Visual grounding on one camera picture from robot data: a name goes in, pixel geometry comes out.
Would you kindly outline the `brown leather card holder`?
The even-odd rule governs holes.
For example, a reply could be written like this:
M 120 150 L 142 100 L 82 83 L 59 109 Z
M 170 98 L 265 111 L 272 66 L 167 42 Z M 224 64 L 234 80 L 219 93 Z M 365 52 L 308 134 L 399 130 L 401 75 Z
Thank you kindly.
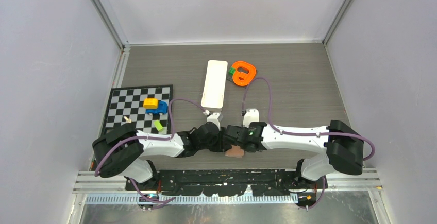
M 231 148 L 225 152 L 225 156 L 232 158 L 242 158 L 245 154 L 245 151 L 237 145 L 231 145 Z

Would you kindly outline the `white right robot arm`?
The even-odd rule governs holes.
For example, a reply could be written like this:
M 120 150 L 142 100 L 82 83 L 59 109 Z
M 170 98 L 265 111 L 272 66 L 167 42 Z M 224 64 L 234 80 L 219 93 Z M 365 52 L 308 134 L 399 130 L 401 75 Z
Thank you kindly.
M 361 175 L 364 142 L 345 123 L 332 120 L 329 126 L 313 128 L 282 127 L 252 122 L 247 127 L 229 125 L 223 134 L 225 144 L 240 146 L 246 152 L 295 149 L 314 152 L 296 166 L 294 181 L 308 188 L 314 181 L 334 172 Z

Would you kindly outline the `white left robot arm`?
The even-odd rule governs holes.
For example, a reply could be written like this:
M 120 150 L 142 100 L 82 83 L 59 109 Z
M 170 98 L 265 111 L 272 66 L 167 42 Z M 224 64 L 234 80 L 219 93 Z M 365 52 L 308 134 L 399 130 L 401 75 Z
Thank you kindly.
M 102 178 L 121 175 L 134 179 L 146 190 L 154 189 L 158 183 L 156 170 L 142 156 L 185 158 L 204 149 L 225 152 L 231 145 L 223 141 L 224 131 L 212 122 L 175 134 L 146 133 L 133 124 L 123 124 L 92 143 L 97 162 L 94 175 Z

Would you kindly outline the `white plastic tray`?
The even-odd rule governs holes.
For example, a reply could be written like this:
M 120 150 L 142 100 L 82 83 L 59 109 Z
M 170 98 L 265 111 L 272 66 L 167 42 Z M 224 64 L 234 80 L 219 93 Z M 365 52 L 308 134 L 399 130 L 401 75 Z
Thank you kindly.
M 224 103 L 227 61 L 209 60 L 207 64 L 201 106 L 208 110 L 221 110 Z

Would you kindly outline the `green rectangular block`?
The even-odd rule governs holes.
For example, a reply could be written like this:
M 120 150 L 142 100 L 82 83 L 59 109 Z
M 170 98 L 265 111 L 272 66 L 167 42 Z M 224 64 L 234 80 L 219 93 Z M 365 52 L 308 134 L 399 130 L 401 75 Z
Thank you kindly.
M 160 123 L 159 120 L 154 120 L 153 124 L 155 126 L 155 128 L 157 129 L 158 132 L 162 132 L 164 130 L 163 125 Z

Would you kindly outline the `blue toy car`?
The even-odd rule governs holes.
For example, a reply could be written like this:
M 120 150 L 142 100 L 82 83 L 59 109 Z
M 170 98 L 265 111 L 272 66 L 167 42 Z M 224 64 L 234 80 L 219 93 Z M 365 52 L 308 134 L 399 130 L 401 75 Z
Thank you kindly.
M 148 115 L 155 115 L 155 114 L 164 115 L 167 114 L 167 111 L 168 111 L 168 104 L 160 100 L 157 103 L 146 107 L 146 114 Z

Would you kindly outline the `yellow toy brick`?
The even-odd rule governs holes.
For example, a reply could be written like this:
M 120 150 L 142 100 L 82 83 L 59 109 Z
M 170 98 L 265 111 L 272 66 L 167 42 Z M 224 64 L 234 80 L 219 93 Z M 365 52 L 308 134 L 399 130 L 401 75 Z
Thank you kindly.
M 143 101 L 143 107 L 146 109 L 157 109 L 159 100 L 155 98 L 146 98 Z

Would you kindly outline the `green small cube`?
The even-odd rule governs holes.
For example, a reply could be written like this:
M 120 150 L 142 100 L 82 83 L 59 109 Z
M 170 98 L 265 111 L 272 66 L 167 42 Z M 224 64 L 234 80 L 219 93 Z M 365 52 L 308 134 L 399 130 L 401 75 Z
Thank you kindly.
M 235 71 L 236 71 L 236 69 L 235 68 L 230 68 L 229 70 L 228 70 L 228 75 L 233 75 L 234 73 L 235 73 Z

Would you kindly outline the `cream chess pawn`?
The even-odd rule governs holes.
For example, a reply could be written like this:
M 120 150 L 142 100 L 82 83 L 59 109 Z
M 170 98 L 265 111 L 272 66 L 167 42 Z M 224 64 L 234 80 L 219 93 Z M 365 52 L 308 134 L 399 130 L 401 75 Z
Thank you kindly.
M 123 116 L 123 119 L 125 120 L 126 123 L 132 123 L 132 120 L 127 116 Z

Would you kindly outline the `black white chessboard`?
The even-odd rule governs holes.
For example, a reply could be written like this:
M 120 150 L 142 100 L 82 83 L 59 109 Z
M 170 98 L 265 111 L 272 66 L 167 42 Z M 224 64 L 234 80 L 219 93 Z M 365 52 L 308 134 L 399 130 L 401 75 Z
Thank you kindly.
M 173 99 L 173 85 L 112 88 L 100 134 L 104 135 L 124 124 L 123 116 L 129 117 L 137 130 L 152 134 L 170 134 L 171 122 L 168 114 L 146 114 L 146 109 L 143 107 L 146 98 L 155 98 L 168 104 Z M 153 124 L 154 120 L 159 120 L 163 125 L 162 132 L 157 131 Z

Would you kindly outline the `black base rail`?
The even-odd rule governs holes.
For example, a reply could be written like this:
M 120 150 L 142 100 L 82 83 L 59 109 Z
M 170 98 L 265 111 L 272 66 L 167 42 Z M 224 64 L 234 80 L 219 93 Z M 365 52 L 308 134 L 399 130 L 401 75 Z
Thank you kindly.
M 300 179 L 287 169 L 160 170 L 137 186 L 165 196 L 207 197 L 242 196 L 247 190 L 253 196 L 285 196 L 328 187 L 327 180 Z

